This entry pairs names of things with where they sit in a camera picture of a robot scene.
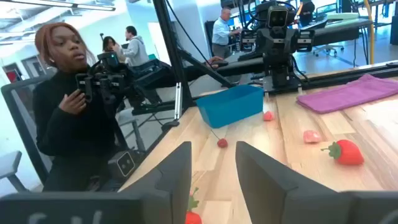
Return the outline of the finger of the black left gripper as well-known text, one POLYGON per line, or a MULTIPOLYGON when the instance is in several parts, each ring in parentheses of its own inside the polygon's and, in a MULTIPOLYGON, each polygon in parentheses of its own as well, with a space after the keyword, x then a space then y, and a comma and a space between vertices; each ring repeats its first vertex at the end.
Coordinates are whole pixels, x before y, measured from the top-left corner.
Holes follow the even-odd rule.
POLYGON ((311 52, 314 37, 314 30, 299 30, 297 39, 297 52, 311 52))
POLYGON ((256 43, 256 31, 243 29, 240 33, 240 51, 252 52, 256 43))

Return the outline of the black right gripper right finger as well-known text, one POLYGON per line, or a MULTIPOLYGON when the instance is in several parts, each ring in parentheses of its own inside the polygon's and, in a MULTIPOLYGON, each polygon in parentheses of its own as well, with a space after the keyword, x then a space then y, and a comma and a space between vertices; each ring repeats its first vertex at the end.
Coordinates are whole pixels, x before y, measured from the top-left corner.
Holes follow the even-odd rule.
POLYGON ((236 169, 253 223, 347 223, 352 196, 283 165, 252 145, 236 143, 236 169))

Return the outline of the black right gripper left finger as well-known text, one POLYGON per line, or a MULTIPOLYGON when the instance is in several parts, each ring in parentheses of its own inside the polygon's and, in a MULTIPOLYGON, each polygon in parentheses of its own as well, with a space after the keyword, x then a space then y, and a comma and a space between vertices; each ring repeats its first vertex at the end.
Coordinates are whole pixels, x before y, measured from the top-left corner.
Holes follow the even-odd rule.
POLYGON ((181 143, 146 175, 121 191, 129 199, 120 223, 185 222, 192 179, 192 144, 181 143))

